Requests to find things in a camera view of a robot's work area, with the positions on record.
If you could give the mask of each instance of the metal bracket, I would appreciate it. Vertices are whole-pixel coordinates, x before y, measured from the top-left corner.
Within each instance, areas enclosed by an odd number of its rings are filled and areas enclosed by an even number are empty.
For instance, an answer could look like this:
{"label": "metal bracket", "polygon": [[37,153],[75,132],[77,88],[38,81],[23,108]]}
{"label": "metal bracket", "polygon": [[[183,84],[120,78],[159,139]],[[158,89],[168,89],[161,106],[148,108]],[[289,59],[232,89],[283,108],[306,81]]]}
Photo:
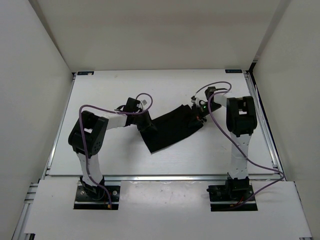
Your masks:
{"label": "metal bracket", "polygon": [[[120,199],[120,186],[108,185],[105,188],[109,191],[112,202],[111,210],[119,209]],[[86,209],[86,210],[110,210],[108,204],[108,196],[106,194],[100,199],[93,199],[86,194],[86,191],[82,185],[78,185],[76,189],[73,209]]]}
{"label": "metal bracket", "polygon": [[209,192],[211,212],[232,212],[232,211],[257,211],[256,198],[246,202],[243,206],[233,209],[234,206],[247,200],[254,190],[249,185],[247,191],[239,197],[231,198],[226,185],[210,185],[206,190]]}
{"label": "metal bracket", "polygon": [[242,74],[241,69],[225,69],[226,74]]}
{"label": "metal bracket", "polygon": [[260,98],[259,98],[258,90],[256,89],[255,83],[252,79],[252,76],[250,75],[250,72],[245,71],[243,75],[246,80],[249,93],[253,97],[257,119],[261,127],[265,142],[268,146],[268,149],[272,158],[272,163],[277,165],[277,168],[279,171],[284,172],[281,161],[280,161],[280,157],[277,152],[276,145],[273,141],[272,132],[268,125],[267,116],[265,115],[262,109],[263,107],[261,106],[259,101]]}
{"label": "metal bracket", "polygon": [[35,234],[24,233],[24,232],[25,232],[27,220],[29,218],[29,214],[31,212],[32,204],[36,197],[37,188],[38,188],[37,183],[31,183],[28,189],[28,192],[25,196],[24,206],[11,240],[33,240],[35,238]]}
{"label": "metal bracket", "polygon": [[77,75],[78,76],[83,76],[83,75],[93,75],[95,72],[94,71],[78,71]]}

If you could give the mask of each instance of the black fabric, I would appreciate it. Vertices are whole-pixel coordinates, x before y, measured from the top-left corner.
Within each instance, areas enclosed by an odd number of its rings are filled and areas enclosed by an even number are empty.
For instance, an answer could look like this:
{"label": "black fabric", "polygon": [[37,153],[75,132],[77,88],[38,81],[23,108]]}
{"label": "black fabric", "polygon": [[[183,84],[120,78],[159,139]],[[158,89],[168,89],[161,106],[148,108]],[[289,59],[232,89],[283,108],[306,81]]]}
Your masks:
{"label": "black fabric", "polygon": [[188,105],[181,105],[152,120],[152,123],[156,126],[157,132],[141,132],[141,136],[151,153],[175,144],[203,127]]}

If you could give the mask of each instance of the white wall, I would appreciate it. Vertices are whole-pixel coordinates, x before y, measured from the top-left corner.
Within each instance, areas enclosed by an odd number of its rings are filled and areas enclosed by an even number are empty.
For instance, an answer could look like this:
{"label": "white wall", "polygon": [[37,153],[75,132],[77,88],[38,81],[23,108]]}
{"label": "white wall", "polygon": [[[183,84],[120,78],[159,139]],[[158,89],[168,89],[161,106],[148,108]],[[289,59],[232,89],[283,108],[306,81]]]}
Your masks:
{"label": "white wall", "polygon": [[254,69],[285,173],[296,183],[315,239],[320,239],[319,10],[319,0],[293,0]]}
{"label": "white wall", "polygon": [[248,70],[281,0],[30,1],[75,72]]}
{"label": "white wall", "polygon": [[72,74],[27,0],[0,1],[0,239],[46,165]]}

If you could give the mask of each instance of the cable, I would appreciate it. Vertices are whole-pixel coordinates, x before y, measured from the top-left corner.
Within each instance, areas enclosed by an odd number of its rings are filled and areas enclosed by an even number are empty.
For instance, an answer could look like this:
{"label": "cable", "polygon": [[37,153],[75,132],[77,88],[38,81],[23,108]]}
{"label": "cable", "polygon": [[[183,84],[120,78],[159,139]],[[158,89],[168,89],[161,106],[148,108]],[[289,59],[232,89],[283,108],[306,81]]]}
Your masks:
{"label": "cable", "polygon": [[232,88],[232,85],[230,82],[228,81],[216,81],[216,82],[213,82],[213,83],[210,83],[210,84],[207,84],[205,86],[203,86],[202,88],[200,88],[198,91],[195,92],[195,94],[193,95],[193,97],[195,97],[197,95],[198,92],[200,92],[202,89],[206,88],[206,87],[209,87],[213,84],[228,84],[229,85],[229,89],[227,90],[228,92],[231,90]]}
{"label": "cable", "polygon": [[85,137],[85,130],[84,130],[84,125],[83,125],[83,122],[82,122],[82,115],[81,115],[82,109],[84,109],[84,108],[92,108],[92,109],[97,109],[97,110],[100,110],[100,111],[103,111],[103,112],[106,112],[106,113],[110,113],[110,114],[139,115],[139,114],[143,114],[146,111],[148,111],[151,108],[151,106],[153,105],[153,103],[154,103],[154,99],[152,98],[152,96],[150,94],[143,92],[143,93],[140,93],[137,97],[139,97],[141,95],[147,95],[151,99],[150,105],[145,110],[143,110],[141,112],[110,111],[110,110],[106,110],[106,109],[103,109],[103,108],[100,108],[100,107],[97,107],[97,106],[93,106],[93,105],[89,105],[89,104],[82,105],[79,108],[79,125],[80,125],[80,131],[81,131],[81,137],[82,137],[82,143],[83,143],[83,150],[84,150],[84,155],[85,155],[85,170],[86,170],[86,173],[88,174],[89,179],[94,184],[96,184],[98,187],[102,188],[105,191],[105,193],[107,194],[107,196],[109,198],[108,200],[109,200],[110,209],[112,208],[112,202],[111,202],[111,196],[110,196],[109,191],[106,189],[105,186],[102,186],[101,184],[96,182],[90,175],[89,154],[88,154],[87,142],[86,142],[86,137]]}
{"label": "cable", "polygon": [[232,204],[232,205],[230,205],[230,207],[234,207],[234,206],[239,205],[239,204],[244,200],[244,198],[245,198],[245,197],[242,196],[241,199],[240,199],[236,204],[234,204],[234,205]]}
{"label": "cable", "polygon": [[95,201],[100,201],[103,197],[106,198],[106,193],[105,192],[103,192],[102,197],[100,197],[99,199],[94,199],[93,197],[92,197],[92,199],[95,200]]}
{"label": "cable", "polygon": [[121,109],[124,107],[125,105],[121,105],[121,106],[118,106],[115,111],[121,111]]}
{"label": "cable", "polygon": [[200,100],[200,101],[199,101],[199,105],[200,105],[200,106],[205,105],[206,103],[207,103],[207,101],[203,101],[203,100]]}
{"label": "cable", "polygon": [[[211,103],[211,100],[212,98],[217,95],[217,94],[226,94],[228,93],[230,90],[226,90],[226,91],[220,91],[220,92],[215,92],[214,94],[212,94],[209,99],[208,99],[208,103]],[[277,169],[273,169],[273,168],[269,168],[269,167],[266,167],[266,166],[262,166],[262,165],[259,165],[253,161],[251,161],[247,156],[246,154],[242,151],[242,149],[237,145],[237,143],[222,129],[222,127],[219,125],[219,123],[217,122],[217,120],[215,119],[212,111],[211,111],[211,106],[210,104],[208,104],[208,109],[209,109],[209,114],[213,120],[213,122],[215,123],[215,125],[218,127],[218,129],[223,133],[223,135],[226,136],[227,139],[230,140],[230,142],[232,142],[232,144],[238,149],[238,151],[243,155],[243,157],[249,162],[251,163],[252,165],[258,167],[258,168],[261,168],[261,169],[266,169],[266,170],[270,170],[270,171],[273,171],[275,173],[278,173],[281,175],[281,177],[267,185],[265,185],[264,187],[260,188],[258,191],[256,191],[255,193],[253,193],[249,198],[247,198],[246,200],[244,200],[242,203],[240,203],[239,205],[237,206],[233,206],[233,207],[230,207],[228,209],[237,209],[237,208],[240,208],[241,206],[243,206],[246,202],[250,201],[254,196],[256,196],[258,193],[260,193],[262,190],[270,187],[271,185],[279,182],[279,181],[282,181],[286,176],[285,174],[282,172],[282,171],[279,171]]]}

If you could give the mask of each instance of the white enclosure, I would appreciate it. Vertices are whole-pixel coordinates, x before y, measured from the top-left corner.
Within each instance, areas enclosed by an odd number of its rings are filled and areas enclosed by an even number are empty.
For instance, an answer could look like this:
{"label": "white enclosure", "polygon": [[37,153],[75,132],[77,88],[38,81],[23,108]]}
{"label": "white enclosure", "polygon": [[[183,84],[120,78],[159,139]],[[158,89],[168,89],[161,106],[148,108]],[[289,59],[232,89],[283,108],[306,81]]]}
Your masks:
{"label": "white enclosure", "polygon": [[72,74],[34,10],[0,1],[0,239],[11,239],[48,159]]}
{"label": "white enclosure", "polygon": [[80,70],[248,70],[281,0],[31,0]]}
{"label": "white enclosure", "polygon": [[293,0],[254,76],[284,171],[320,239],[320,1]]}
{"label": "white enclosure", "polygon": [[[29,240],[23,230],[17,233],[19,226],[13,236],[22,212],[19,223],[27,224],[35,240],[305,240],[311,233],[320,240],[319,9],[319,0],[1,1],[0,239]],[[254,80],[267,121],[253,82],[243,74],[224,73],[248,70],[257,56]],[[84,70],[95,73],[76,77],[62,122],[71,72]],[[203,180],[226,178],[231,154],[231,144],[211,121],[155,154],[136,126],[108,131],[99,161],[106,180],[121,184],[121,207],[108,213],[72,210],[81,170],[67,138],[79,106],[114,109],[148,92],[154,97],[154,119],[190,104],[197,89],[221,80],[233,84],[236,96],[254,97],[259,122],[249,157],[281,169],[278,152],[291,181],[258,194],[259,211],[208,211],[208,182]],[[225,109],[214,114],[225,128]],[[26,192],[42,177],[48,159],[48,175],[34,202],[25,201],[33,204],[27,220],[22,211]],[[255,191],[279,177],[248,167]],[[140,181],[164,176],[195,183]]]}

